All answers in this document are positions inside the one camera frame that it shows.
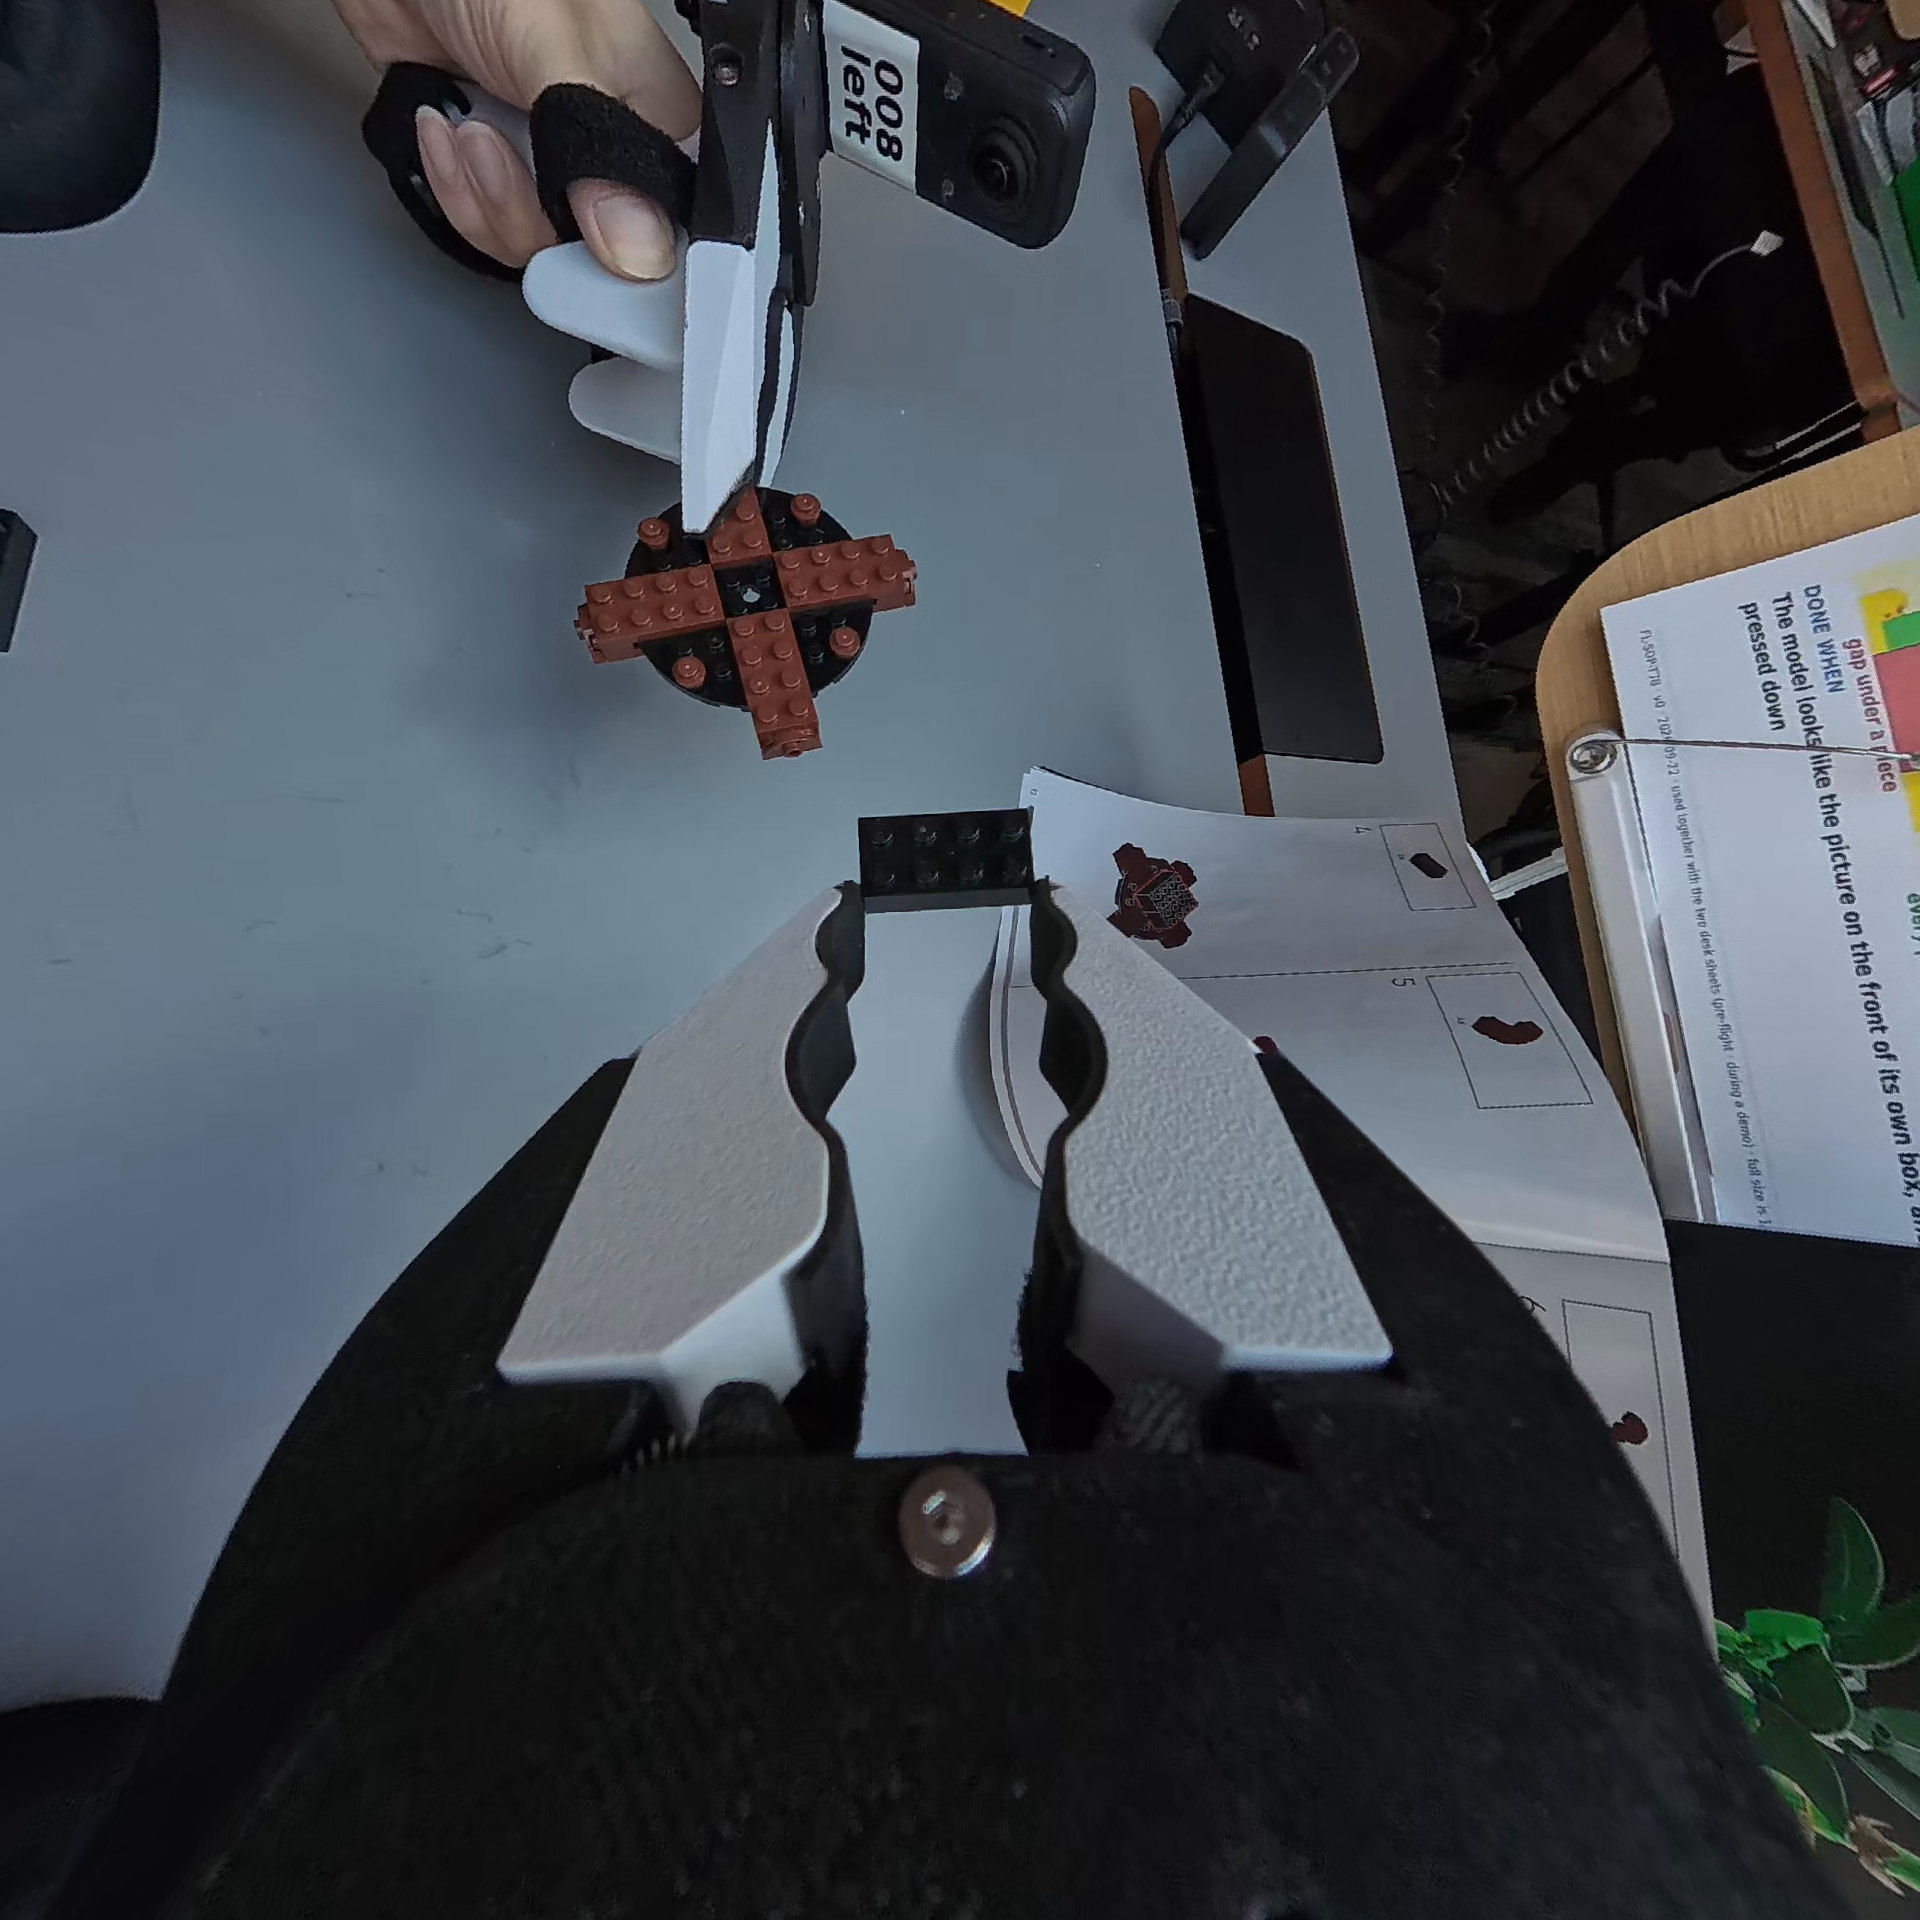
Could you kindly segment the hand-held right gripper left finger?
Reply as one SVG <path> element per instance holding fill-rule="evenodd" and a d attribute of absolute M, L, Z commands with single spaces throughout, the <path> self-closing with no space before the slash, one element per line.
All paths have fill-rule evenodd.
<path fill-rule="evenodd" d="M 714 1389 L 757 1383 L 806 1445 L 858 1445 L 869 1306 L 831 1108 L 862 979 L 847 882 L 639 1050 L 496 1358 L 506 1380 L 642 1380 L 682 1436 Z"/>

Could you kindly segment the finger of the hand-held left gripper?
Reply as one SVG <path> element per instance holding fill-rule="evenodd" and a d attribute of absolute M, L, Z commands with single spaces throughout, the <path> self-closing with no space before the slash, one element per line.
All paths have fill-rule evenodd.
<path fill-rule="evenodd" d="M 693 238 L 687 254 L 682 522 L 705 534 L 784 450 L 784 298 L 777 146 L 768 134 L 750 197 L 750 246 Z"/>
<path fill-rule="evenodd" d="M 809 306 L 799 302 L 781 278 L 757 293 L 766 295 L 757 396 L 757 486 L 766 490 L 777 477 L 793 425 Z"/>

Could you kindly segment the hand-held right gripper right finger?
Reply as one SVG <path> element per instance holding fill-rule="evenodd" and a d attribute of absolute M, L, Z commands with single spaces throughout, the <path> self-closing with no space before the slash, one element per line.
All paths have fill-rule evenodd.
<path fill-rule="evenodd" d="M 1085 1450 L 1139 1383 L 1393 1361 L 1257 1047 L 1062 882 L 1032 891 L 1062 1099 L 1009 1377 L 1027 1447 Z"/>

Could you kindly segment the brown and black brick model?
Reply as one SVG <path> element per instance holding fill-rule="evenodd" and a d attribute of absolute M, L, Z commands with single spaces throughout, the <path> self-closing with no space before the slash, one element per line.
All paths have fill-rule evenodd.
<path fill-rule="evenodd" d="M 853 537 L 814 494 L 749 486 L 703 534 L 680 506 L 642 519 L 624 574 L 584 590 L 575 631 L 597 666 L 645 661 L 693 701 L 745 714 L 781 762 L 822 749 L 822 692 L 918 588 L 889 534 Z"/>

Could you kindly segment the wooden edged background desk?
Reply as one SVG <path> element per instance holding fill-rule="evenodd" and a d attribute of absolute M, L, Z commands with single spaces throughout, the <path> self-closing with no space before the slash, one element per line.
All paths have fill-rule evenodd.
<path fill-rule="evenodd" d="M 1917 5 L 1742 3 L 1863 434 L 1918 421 Z"/>

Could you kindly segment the person's left hand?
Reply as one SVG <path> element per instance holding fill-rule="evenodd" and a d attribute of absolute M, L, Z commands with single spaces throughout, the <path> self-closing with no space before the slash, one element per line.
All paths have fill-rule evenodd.
<path fill-rule="evenodd" d="M 528 109 L 553 85 L 621 99 L 683 142 L 703 124 L 703 92 L 682 52 L 639 3 L 337 3 L 337 17 L 378 66 L 432 65 L 501 103 Z M 424 179 L 482 257 L 521 269 L 558 245 L 537 180 L 493 125 L 416 114 Z M 585 179 L 567 193 L 592 257 L 627 281 L 658 281 L 680 257 L 675 225 L 642 193 Z"/>

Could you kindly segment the brick instruction booklet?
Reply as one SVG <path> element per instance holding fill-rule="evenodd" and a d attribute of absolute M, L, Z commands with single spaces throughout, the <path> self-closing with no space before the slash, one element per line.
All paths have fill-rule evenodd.
<path fill-rule="evenodd" d="M 1712 1613 L 1664 1221 L 1594 1052 L 1456 826 L 1275 820 L 1027 772 L 1041 876 L 1271 1042 L 1494 1260 Z"/>

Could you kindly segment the black clamp device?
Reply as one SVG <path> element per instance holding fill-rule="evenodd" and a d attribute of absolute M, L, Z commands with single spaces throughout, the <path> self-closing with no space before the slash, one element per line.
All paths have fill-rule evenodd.
<path fill-rule="evenodd" d="M 1359 43 L 1320 3 L 1179 3 L 1154 55 L 1184 92 L 1149 182 L 1159 182 L 1170 142 L 1199 116 L 1231 146 L 1179 225 L 1191 257 L 1208 258 L 1345 89 Z"/>

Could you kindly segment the clear plastic sheet sleeve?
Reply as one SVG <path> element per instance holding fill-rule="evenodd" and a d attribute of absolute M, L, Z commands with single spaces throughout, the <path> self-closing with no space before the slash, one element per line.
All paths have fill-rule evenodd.
<path fill-rule="evenodd" d="M 1615 726 L 1574 733 L 1555 795 L 1603 1068 L 1662 1214 L 1712 1226 L 1712 1164 L 1642 820 L 1639 751 Z"/>

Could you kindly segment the black flat panel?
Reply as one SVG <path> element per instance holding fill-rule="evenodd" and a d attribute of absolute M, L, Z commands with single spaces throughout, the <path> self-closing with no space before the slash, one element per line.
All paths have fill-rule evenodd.
<path fill-rule="evenodd" d="M 1173 354 L 1239 762 L 1379 764 L 1384 737 L 1313 354 L 1189 295 Z"/>

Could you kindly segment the dark box with green leaves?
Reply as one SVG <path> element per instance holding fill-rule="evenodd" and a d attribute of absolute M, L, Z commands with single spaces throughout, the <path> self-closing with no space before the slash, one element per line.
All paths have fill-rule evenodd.
<path fill-rule="evenodd" d="M 1722 1682 L 1854 1915 L 1917 1915 L 1918 1255 L 1667 1241 Z"/>

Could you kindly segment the white printed sheet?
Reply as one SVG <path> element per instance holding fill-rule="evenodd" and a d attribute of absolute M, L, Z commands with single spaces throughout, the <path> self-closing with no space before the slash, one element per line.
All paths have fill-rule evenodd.
<path fill-rule="evenodd" d="M 1600 617 L 1712 1214 L 1917 1246 L 1918 519 Z"/>

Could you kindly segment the round wooden table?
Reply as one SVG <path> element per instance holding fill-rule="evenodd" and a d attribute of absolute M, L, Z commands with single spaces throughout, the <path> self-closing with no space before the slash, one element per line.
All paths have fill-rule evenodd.
<path fill-rule="evenodd" d="M 1642 534 L 1575 588 L 1555 617 L 1539 667 L 1543 746 L 1557 822 L 1557 765 L 1583 729 L 1619 729 L 1617 686 L 1600 617 L 1607 609 L 1710 577 L 1778 561 L 1917 516 L 1914 428 L 1765 483 Z"/>

